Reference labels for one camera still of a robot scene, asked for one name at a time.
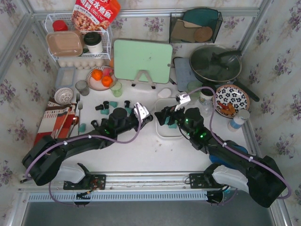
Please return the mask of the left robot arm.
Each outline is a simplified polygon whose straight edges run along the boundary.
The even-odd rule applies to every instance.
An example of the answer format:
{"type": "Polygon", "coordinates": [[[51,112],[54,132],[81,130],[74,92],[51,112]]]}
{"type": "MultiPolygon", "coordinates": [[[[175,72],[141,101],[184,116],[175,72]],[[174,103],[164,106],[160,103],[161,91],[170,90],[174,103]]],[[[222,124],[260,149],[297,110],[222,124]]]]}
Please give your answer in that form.
{"type": "Polygon", "coordinates": [[[94,123],[89,133],[71,138],[52,138],[44,135],[23,158],[25,178],[32,179],[37,186],[51,182],[58,174],[64,160],[90,150],[104,149],[114,143],[122,144],[118,135],[132,129],[138,134],[153,120],[145,109],[134,107],[131,113],[116,108],[101,124],[94,123]]]}

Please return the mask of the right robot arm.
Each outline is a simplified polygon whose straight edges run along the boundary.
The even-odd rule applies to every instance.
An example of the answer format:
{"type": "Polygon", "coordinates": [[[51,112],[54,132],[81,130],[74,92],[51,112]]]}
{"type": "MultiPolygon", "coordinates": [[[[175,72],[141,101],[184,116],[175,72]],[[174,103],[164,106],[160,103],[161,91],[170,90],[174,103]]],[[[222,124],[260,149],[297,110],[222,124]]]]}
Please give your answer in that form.
{"type": "Polygon", "coordinates": [[[195,149],[218,158],[222,165],[229,165],[242,173],[247,179],[246,191],[262,207],[270,207],[286,189],[280,169],[271,157],[252,156],[241,151],[236,144],[223,145],[220,138],[204,126],[204,118],[198,108],[176,111],[174,107],[165,107],[155,116],[160,125],[166,121],[177,124],[187,133],[195,149]]]}

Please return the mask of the blue cloth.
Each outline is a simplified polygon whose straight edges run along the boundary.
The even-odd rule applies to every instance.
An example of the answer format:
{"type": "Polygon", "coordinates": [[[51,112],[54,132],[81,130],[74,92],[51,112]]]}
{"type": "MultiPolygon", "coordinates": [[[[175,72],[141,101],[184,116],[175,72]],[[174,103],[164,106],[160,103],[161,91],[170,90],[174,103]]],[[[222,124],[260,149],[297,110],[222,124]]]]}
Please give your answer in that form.
{"type": "MultiPolygon", "coordinates": [[[[248,151],[245,147],[238,145],[234,141],[226,140],[226,143],[230,145],[233,149],[238,152],[248,154],[248,151]]],[[[209,159],[212,163],[217,163],[224,165],[230,169],[237,169],[234,160],[238,160],[238,156],[235,155],[233,152],[229,151],[228,149],[223,149],[225,152],[222,154],[220,153],[213,153],[209,155],[209,159]]]]}

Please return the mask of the white storage basket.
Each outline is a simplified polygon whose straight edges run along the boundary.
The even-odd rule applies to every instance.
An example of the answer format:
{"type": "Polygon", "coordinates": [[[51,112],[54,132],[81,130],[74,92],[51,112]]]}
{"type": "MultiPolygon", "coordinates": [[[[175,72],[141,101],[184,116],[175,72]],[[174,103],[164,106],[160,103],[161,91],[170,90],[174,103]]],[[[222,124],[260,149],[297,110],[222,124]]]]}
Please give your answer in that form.
{"type": "MultiPolygon", "coordinates": [[[[177,101],[175,98],[158,99],[155,103],[155,112],[161,111],[166,106],[174,106],[174,105],[177,105],[177,101]]],[[[156,117],[155,117],[155,122],[156,122],[156,132],[161,139],[175,140],[175,139],[180,139],[183,137],[182,134],[180,133],[178,127],[177,127],[177,129],[169,129],[168,125],[166,125],[166,124],[163,126],[160,126],[156,117]]]]}

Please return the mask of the black coffee capsule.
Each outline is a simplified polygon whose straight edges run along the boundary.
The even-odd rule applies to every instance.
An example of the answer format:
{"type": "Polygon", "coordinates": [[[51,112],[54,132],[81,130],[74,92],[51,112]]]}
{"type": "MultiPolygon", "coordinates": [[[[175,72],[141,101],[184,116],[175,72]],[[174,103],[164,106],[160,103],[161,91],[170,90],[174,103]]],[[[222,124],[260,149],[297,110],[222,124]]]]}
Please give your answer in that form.
{"type": "Polygon", "coordinates": [[[96,111],[100,111],[100,110],[103,110],[103,109],[104,109],[103,105],[98,105],[98,106],[95,107],[96,111]]]}
{"type": "Polygon", "coordinates": [[[92,120],[92,121],[91,121],[91,125],[92,125],[94,128],[97,128],[97,127],[99,126],[97,120],[92,120]]]}
{"type": "Polygon", "coordinates": [[[108,119],[103,118],[103,119],[101,120],[101,126],[107,125],[107,122],[108,122],[108,119]]]}
{"type": "Polygon", "coordinates": [[[109,108],[109,101],[104,101],[103,102],[104,108],[109,108]]]}
{"type": "Polygon", "coordinates": [[[124,107],[125,108],[130,108],[130,101],[129,100],[124,101],[124,107]]]}

